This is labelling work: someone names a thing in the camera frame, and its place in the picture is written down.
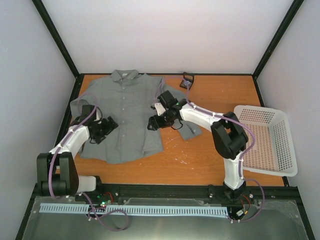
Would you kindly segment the grey button-up shirt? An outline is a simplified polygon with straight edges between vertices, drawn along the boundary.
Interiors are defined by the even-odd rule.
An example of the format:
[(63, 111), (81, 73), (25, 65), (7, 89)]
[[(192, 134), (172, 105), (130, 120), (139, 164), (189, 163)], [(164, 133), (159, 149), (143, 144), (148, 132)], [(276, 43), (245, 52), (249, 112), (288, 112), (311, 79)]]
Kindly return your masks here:
[(140, 74), (137, 70), (114, 70), (111, 75), (93, 80), (83, 97), (70, 103), (73, 118), (83, 105), (96, 105), (103, 117), (112, 117), (118, 124), (100, 144), (88, 140), (80, 157), (121, 164), (148, 157), (164, 150), (160, 131), (147, 129), (156, 97), (169, 91), (182, 100), (186, 95), (166, 83), (163, 77)]

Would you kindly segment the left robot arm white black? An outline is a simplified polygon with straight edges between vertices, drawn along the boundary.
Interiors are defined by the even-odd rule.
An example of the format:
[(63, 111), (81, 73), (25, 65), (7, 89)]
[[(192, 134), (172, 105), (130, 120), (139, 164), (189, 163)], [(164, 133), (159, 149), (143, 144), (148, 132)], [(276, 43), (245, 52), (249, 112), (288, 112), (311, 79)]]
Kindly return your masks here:
[(36, 159), (37, 187), (43, 196), (61, 197), (86, 192), (92, 201), (103, 198), (99, 177), (78, 174), (75, 157), (88, 140), (100, 144), (118, 124), (112, 117), (104, 118), (95, 105), (83, 105), (81, 113), (70, 124), (66, 135), (49, 152)]

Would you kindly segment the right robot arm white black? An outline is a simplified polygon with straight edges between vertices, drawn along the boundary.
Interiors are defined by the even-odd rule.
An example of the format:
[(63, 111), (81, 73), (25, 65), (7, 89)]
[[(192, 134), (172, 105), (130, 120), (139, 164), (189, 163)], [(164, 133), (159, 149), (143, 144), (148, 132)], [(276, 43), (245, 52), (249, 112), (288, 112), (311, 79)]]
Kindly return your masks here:
[(215, 150), (224, 161), (223, 195), (231, 203), (238, 200), (246, 188), (242, 166), (248, 136), (235, 113), (209, 111), (185, 98), (177, 100), (168, 90), (156, 98), (153, 108), (156, 115), (148, 120), (150, 131), (173, 128), (175, 121), (185, 121), (211, 132)]

